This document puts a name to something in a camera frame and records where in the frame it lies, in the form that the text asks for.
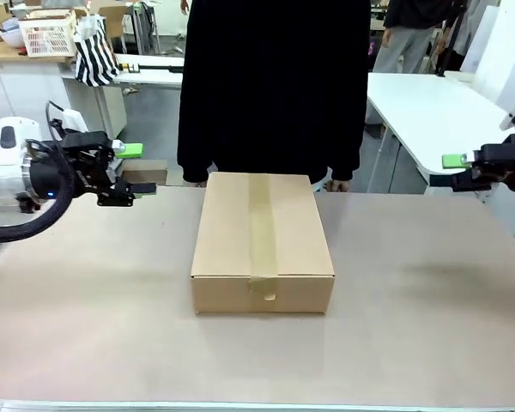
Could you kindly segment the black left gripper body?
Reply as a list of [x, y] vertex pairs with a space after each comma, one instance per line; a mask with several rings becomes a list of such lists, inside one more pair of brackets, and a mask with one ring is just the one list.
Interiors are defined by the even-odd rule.
[[[30, 162], [31, 186], [38, 197], [56, 199], [62, 184], [59, 166], [50, 154], [54, 144], [53, 141], [43, 141], [42, 145], [36, 159]], [[59, 146], [75, 175], [73, 198], [86, 192], [99, 193], [115, 184], [116, 179], [111, 178], [107, 171], [114, 156], [112, 140], [104, 131], [67, 130]]]

